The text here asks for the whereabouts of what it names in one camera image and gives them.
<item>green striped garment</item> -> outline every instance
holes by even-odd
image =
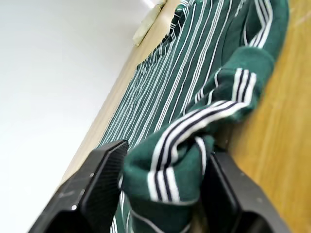
[[[186,233],[213,135],[257,105],[281,50],[286,0],[181,0],[100,142],[130,151],[112,233]]]

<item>wooden surface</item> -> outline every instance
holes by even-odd
[[[291,0],[274,74],[229,150],[295,233],[311,233],[311,1]]]
[[[179,0],[168,0],[133,51],[70,163],[63,181],[99,143],[136,65],[168,31]],[[232,130],[228,149],[257,182],[295,233],[311,233],[311,0],[291,0],[282,55],[258,109]],[[200,232],[197,226],[193,232]]]

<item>green fabric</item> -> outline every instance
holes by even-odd
[[[181,1],[100,142],[130,144],[112,233],[189,231],[213,135],[258,104],[287,23],[286,0]]]

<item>green sweatshirt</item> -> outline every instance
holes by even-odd
[[[286,0],[181,0],[100,142],[127,139],[112,233],[186,233],[213,135],[257,105],[281,50]]]

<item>navy stripe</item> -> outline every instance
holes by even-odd
[[[157,196],[158,196],[159,200],[162,200],[160,186],[159,186],[159,182],[157,180],[157,173],[155,174],[155,188],[156,188],[156,193],[157,193]]]
[[[190,117],[192,117],[192,116],[195,115],[195,114],[197,114],[197,111],[194,112],[193,114],[191,114],[191,115],[190,115],[188,118],[186,118],[185,120],[188,120]],[[164,142],[163,142],[163,146],[162,146],[162,148],[161,148],[161,152],[160,152],[160,155],[159,155],[159,159],[158,159],[157,165],[156,165],[156,170],[157,170],[157,171],[160,171],[160,170],[161,170],[161,162],[162,162],[162,158],[163,158],[163,154],[164,154],[165,144],[166,144],[166,142],[167,142],[167,140],[168,140],[168,137],[169,137],[170,133],[171,133],[174,129],[176,129],[181,123],[183,123],[183,121],[181,121],[181,122],[179,122],[178,124],[176,124],[176,125],[171,129],[171,131],[168,133],[168,135],[165,137]]]
[[[176,137],[171,141],[170,146],[169,146],[169,156],[168,156],[168,160],[167,160],[167,162],[166,162],[164,168],[166,169],[166,168],[168,168],[168,166],[170,165],[170,163],[171,163],[171,156],[170,156],[171,151],[172,151],[172,149],[173,149],[174,144],[175,144],[176,141],[181,137],[181,135],[183,135],[188,129],[190,129],[191,127],[193,127],[194,125],[196,125],[196,124],[199,123],[200,121],[204,120],[205,118],[207,118],[207,117],[209,117],[209,116],[212,116],[212,115],[214,115],[214,114],[220,113],[220,112],[222,112],[222,111],[228,110],[228,109],[230,109],[231,107],[233,107],[233,106],[236,105],[236,104],[237,104],[237,103],[234,102],[234,103],[232,103],[231,105],[229,105],[228,107],[225,107],[225,108],[223,108],[223,109],[218,109],[218,110],[211,111],[211,112],[205,114],[204,116],[200,117],[199,119],[193,121],[193,122],[190,123],[189,125],[187,125],[187,126],[186,126],[178,135],[176,135]]]
[[[242,70],[242,73],[241,73],[241,76],[240,76],[239,85],[238,85],[238,89],[237,89],[236,101],[238,101],[238,99],[239,99],[239,91],[240,91],[240,87],[241,87],[241,84],[242,84],[243,76],[244,76],[244,70]]]
[[[170,191],[170,187],[169,187],[169,181],[168,181],[167,175],[166,175],[166,170],[163,171],[163,176],[164,176],[164,183],[165,183],[167,198],[169,201],[172,201],[172,195],[171,195],[171,191]]]
[[[242,102],[245,102],[245,94],[246,94],[246,90],[247,90],[247,87],[249,85],[249,82],[251,80],[251,74],[252,74],[251,72],[248,72],[247,82],[246,82],[245,88],[243,90]]]

